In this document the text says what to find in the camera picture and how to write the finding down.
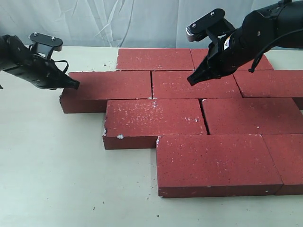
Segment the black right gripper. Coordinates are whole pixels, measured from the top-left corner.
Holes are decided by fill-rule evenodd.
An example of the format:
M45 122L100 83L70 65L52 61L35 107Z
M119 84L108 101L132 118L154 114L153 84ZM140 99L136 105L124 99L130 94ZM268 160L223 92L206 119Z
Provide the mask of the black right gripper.
M257 32L252 35L237 29L210 48L205 60L187 77L187 81L194 86L199 82L231 75L254 59L262 49L262 38Z

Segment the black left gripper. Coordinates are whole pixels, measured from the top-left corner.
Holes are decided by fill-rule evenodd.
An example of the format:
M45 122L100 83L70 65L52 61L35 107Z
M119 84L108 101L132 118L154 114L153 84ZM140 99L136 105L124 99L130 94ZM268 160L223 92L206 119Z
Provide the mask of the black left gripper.
M40 89L78 89L80 82L61 71L56 62L35 54L16 35L0 37L0 70L23 79Z

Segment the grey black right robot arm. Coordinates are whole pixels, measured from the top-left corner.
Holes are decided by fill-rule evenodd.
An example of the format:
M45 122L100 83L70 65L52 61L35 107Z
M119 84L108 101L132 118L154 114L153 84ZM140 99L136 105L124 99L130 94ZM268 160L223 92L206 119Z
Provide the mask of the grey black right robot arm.
M274 47L302 49L303 2L281 0L250 12L235 28L223 9L214 9L186 27L188 41L211 39L207 55L187 80L199 82L229 76L251 62L253 73L263 54Z

